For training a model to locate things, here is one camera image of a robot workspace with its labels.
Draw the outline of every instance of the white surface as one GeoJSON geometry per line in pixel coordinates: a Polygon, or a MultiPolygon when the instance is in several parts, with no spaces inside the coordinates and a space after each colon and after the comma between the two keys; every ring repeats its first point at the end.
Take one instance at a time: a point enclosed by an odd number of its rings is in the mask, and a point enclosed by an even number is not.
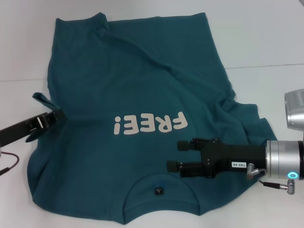
{"type": "MultiPolygon", "coordinates": [[[[227,70],[237,93],[237,101],[255,103],[261,117],[266,117],[279,140],[301,140],[302,132],[286,127],[284,93],[304,87],[304,66],[275,66],[227,70]]],[[[45,80],[0,83],[0,129],[45,111],[31,95],[48,94],[45,80]]],[[[16,152],[20,164],[0,177],[0,227],[5,228],[118,228],[109,221],[71,218],[46,212],[36,206],[29,193],[26,168],[36,142],[24,139],[3,147],[16,152]]],[[[14,162],[2,155],[0,169],[14,162]]],[[[257,183],[228,205],[202,216],[184,212],[157,211],[130,222],[130,228],[286,228],[301,227],[304,213],[304,181],[297,181],[296,194],[263,187],[257,183]]]]}
{"type": "Polygon", "coordinates": [[[108,20],[205,12],[226,68],[304,64],[298,0],[1,0],[0,81],[46,78],[55,19],[108,20]]]}
{"type": "MultiPolygon", "coordinates": [[[[225,67],[304,63],[304,7],[298,0],[1,0],[0,129],[45,111],[31,96],[34,92],[48,94],[42,78],[46,77],[55,18],[84,19],[97,12],[105,13],[109,20],[206,12],[225,67]]],[[[257,104],[260,116],[268,119],[279,140],[303,138],[301,132],[286,127],[284,93],[304,88],[304,66],[227,72],[237,101],[257,104]]],[[[0,227],[122,227],[115,222],[56,215],[36,206],[26,177],[35,147],[36,142],[22,139],[3,148],[16,152],[20,163],[0,177],[0,227]]],[[[2,155],[0,169],[13,162],[14,157],[2,155]]],[[[158,211],[126,227],[298,228],[303,226],[303,214],[304,181],[296,183],[293,196],[257,183],[233,202],[203,216],[158,211]]]]}

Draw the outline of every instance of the teal t-shirt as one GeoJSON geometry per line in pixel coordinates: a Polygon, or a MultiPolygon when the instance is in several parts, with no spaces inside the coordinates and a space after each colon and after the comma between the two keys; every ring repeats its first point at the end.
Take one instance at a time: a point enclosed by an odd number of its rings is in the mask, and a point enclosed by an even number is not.
{"type": "Polygon", "coordinates": [[[244,173],[168,173],[167,160],[200,161],[199,152],[179,152],[177,141],[276,139],[256,105],[234,101],[204,13],[57,19],[47,79],[66,119],[39,138],[28,184],[34,202],[54,213],[122,224],[156,210],[201,215],[254,181],[244,173]]]}

